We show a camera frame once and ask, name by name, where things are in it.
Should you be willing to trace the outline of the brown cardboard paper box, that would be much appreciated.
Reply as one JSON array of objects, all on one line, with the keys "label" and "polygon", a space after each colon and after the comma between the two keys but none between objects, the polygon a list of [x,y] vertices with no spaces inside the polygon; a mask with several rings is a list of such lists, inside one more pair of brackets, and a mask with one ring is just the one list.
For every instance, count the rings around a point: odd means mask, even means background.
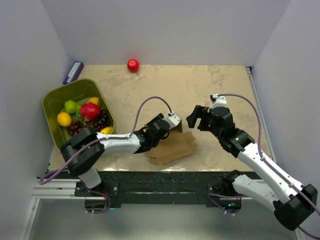
[{"label": "brown cardboard paper box", "polygon": [[198,149],[191,131],[184,132],[182,121],[170,130],[169,136],[161,140],[157,147],[145,153],[145,157],[155,165],[164,165],[171,161],[194,154]]}]

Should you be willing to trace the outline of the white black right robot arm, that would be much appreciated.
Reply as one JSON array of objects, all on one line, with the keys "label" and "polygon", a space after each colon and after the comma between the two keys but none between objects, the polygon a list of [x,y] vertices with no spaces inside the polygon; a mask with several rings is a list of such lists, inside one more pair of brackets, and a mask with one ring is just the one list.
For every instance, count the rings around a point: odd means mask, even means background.
[{"label": "white black right robot arm", "polygon": [[245,195],[270,209],[276,219],[288,230],[294,231],[313,213],[318,191],[312,185],[303,185],[287,174],[267,155],[259,151],[258,144],[244,130],[236,127],[233,115],[226,107],[210,109],[196,105],[186,118],[189,128],[199,120],[200,131],[212,133],[222,148],[249,166],[264,181],[259,184],[240,173],[223,183],[223,192],[230,197]]}]

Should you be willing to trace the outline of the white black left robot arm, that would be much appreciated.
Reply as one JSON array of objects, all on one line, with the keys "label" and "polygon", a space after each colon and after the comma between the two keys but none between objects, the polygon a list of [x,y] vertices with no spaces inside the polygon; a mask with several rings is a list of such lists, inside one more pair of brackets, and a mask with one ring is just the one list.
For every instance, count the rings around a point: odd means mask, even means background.
[{"label": "white black left robot arm", "polygon": [[68,164],[71,176],[78,177],[92,196],[99,196],[104,184],[94,164],[103,154],[139,154],[158,146],[169,137],[170,130],[179,125],[181,118],[175,113],[167,117],[158,114],[150,122],[132,134],[96,133],[85,128],[60,147],[60,153]]}]

